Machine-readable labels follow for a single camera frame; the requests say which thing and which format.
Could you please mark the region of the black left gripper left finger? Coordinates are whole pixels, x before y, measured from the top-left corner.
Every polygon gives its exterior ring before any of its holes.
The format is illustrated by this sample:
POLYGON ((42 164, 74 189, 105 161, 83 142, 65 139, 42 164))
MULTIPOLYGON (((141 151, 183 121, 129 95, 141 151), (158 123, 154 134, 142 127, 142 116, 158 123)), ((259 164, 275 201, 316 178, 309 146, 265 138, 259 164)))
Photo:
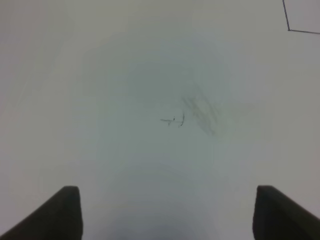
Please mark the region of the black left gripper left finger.
POLYGON ((64 186, 25 219, 0 236, 2 240, 81 240, 80 190, 64 186))

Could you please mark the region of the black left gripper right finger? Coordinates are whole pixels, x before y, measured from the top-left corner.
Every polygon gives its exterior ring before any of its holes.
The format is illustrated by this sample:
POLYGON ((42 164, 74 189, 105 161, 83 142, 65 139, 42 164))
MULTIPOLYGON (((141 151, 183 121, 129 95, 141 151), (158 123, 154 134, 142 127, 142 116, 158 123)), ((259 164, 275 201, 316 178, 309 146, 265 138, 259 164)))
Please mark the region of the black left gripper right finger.
POLYGON ((318 240, 320 219, 271 185, 256 189, 255 240, 318 240))

